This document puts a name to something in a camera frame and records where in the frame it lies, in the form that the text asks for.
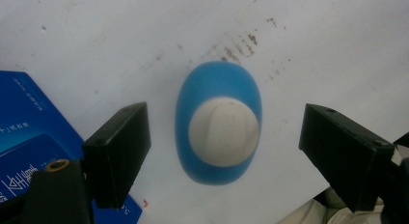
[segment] beige fabric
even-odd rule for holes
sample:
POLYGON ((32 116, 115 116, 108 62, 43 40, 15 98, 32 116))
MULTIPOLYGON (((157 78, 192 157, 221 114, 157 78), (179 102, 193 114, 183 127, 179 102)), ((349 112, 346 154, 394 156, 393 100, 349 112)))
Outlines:
POLYGON ((327 208, 316 200, 304 204, 292 214, 284 218, 279 224, 321 224, 325 223, 327 208))
POLYGON ((349 209, 342 209, 327 224, 381 224, 382 209, 383 206, 376 206, 374 211, 356 213, 352 213, 349 209))

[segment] dark stain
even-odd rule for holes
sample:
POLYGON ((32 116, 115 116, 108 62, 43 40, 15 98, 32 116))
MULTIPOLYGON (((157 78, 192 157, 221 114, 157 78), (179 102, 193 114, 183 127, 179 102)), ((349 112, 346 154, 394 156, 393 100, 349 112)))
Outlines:
POLYGON ((272 23, 274 24, 274 27, 277 28, 277 23, 276 23, 276 19, 275 19, 275 18, 271 17, 271 18, 267 19, 267 22, 272 22, 272 23))
POLYGON ((235 48, 237 48, 238 52, 239 52, 241 55, 244 56, 243 49, 241 49, 241 46, 240 46, 239 44, 236 44, 236 45, 235 45, 235 48))
POLYGON ((244 40, 241 40, 245 45, 246 45, 246 47, 249 49, 249 51, 250 51, 250 55, 249 55, 249 57, 250 56, 252 56, 253 54, 255 54, 255 51, 253 51, 253 48, 252 48, 252 46, 250 46, 248 43, 246 43, 244 40))
POLYGON ((232 53, 232 50, 225 47, 226 53, 230 58, 232 58, 235 62, 240 63, 240 60, 232 53))
POLYGON ((247 35, 247 37, 249 37, 250 41, 252 41, 253 44, 257 45, 256 36, 249 34, 247 35))

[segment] blue box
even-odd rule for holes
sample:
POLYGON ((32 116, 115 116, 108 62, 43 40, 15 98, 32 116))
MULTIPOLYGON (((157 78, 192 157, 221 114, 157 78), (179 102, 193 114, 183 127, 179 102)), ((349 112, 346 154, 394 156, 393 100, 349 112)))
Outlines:
MULTIPOLYGON (((0 99, 2 203, 26 192, 49 162, 79 159, 84 141, 27 73, 0 71, 0 99)), ((130 196, 121 210, 93 207, 96 224, 135 224, 142 213, 130 196)))

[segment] blue plastic object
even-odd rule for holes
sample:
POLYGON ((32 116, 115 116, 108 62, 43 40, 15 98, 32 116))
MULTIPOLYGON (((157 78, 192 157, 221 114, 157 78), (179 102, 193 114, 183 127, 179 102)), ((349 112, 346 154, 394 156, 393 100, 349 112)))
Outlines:
POLYGON ((189 124, 195 111, 212 98, 234 98, 255 114, 261 128, 259 89, 248 71, 229 62, 209 62, 195 68, 185 79, 177 100, 176 141, 181 165, 188 176, 200 183, 227 184, 237 180, 248 168, 254 152, 243 162, 227 167, 201 160, 189 141, 189 124))

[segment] black clamp jaw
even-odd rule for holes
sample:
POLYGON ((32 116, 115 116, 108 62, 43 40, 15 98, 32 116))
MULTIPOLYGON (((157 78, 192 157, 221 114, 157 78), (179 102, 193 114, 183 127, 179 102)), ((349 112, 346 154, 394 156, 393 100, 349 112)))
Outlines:
POLYGON ((299 148, 350 210, 373 210, 380 197, 383 224, 409 223, 409 158, 394 164, 394 144, 336 110, 307 104, 299 148))
POLYGON ((78 160, 36 172, 27 194, 0 205, 1 224, 92 224, 92 200, 119 210, 150 149, 144 102, 118 111, 82 146, 78 160))

